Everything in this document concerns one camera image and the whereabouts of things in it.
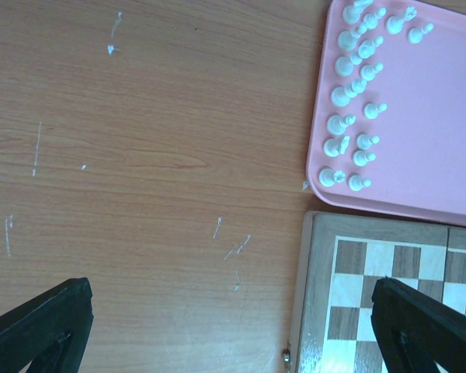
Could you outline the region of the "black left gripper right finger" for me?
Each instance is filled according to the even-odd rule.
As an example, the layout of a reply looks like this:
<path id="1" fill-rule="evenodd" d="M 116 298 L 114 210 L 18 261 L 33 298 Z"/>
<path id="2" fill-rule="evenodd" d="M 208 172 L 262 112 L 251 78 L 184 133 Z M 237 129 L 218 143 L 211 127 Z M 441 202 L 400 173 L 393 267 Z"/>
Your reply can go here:
<path id="1" fill-rule="evenodd" d="M 384 277 L 371 323 L 389 372 L 466 372 L 466 316 L 401 281 Z"/>

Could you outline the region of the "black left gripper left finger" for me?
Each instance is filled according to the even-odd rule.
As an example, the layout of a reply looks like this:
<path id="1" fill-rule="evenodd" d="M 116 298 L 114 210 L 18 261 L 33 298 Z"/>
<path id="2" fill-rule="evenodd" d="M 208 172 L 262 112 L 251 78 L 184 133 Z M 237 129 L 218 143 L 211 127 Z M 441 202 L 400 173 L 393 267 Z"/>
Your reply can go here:
<path id="1" fill-rule="evenodd" d="M 0 316 L 0 372 L 77 372 L 94 316 L 86 277 L 71 278 Z"/>

